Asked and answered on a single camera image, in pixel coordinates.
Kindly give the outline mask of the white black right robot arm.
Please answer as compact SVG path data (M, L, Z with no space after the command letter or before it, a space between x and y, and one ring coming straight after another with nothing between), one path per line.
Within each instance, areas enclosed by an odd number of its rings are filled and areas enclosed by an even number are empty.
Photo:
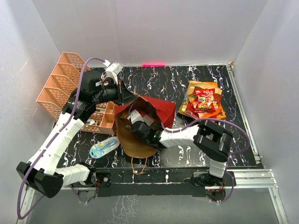
M152 129L144 121L133 122L130 132L147 146L155 149L193 146L210 159L209 171L193 178L193 184L203 187L223 186L233 135L209 120L179 129Z

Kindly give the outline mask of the red skittles candy bag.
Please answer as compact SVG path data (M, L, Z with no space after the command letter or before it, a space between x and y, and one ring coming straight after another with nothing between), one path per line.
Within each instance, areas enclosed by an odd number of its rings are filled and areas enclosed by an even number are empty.
M194 93L197 97L194 109L196 112L215 112L219 109L214 99L215 89L196 89Z

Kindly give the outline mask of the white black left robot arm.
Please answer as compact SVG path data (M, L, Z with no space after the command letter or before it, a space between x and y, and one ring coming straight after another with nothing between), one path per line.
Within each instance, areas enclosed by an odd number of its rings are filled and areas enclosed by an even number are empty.
M56 126L40 149L28 162L20 162L16 168L22 183L53 198L62 187L77 182L92 186L96 182L95 168L84 162L67 168L57 168L69 143L86 124L96 106L114 102L126 105L137 100L121 79L102 79L96 70L82 71L78 87L71 93Z

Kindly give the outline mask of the orange candy bag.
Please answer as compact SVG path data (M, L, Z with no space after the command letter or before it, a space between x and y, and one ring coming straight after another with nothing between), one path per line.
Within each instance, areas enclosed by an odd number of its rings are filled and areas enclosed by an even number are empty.
M188 103L185 112L194 119L203 119L210 116L209 112L196 112L194 106L196 105L197 97L195 94L191 94L187 97Z

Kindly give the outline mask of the red doritos chip bag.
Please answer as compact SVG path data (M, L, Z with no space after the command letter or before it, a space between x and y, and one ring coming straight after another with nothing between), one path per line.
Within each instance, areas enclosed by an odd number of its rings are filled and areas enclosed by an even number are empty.
M222 95L215 88L195 87L187 96L185 113L194 119L216 118L221 113Z

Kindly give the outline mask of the gold teal kettle chips bag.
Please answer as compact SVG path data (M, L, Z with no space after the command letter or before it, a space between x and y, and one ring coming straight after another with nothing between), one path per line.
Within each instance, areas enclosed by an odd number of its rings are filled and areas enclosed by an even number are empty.
M215 82L190 81L178 113L193 119L224 119L222 90Z

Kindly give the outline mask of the red brown paper bag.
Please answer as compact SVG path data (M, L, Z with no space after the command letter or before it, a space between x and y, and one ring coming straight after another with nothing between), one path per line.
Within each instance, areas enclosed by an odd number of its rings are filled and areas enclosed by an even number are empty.
M136 159L148 159L165 148L159 141L164 128L172 128L175 117L176 104L162 99L140 96L136 101L127 105L116 107L114 119L116 123L116 135L124 153L133 161ZM130 120L121 119L123 112L130 114L137 110L141 115L147 114L161 122L161 129L152 129L145 122L137 121L131 124Z

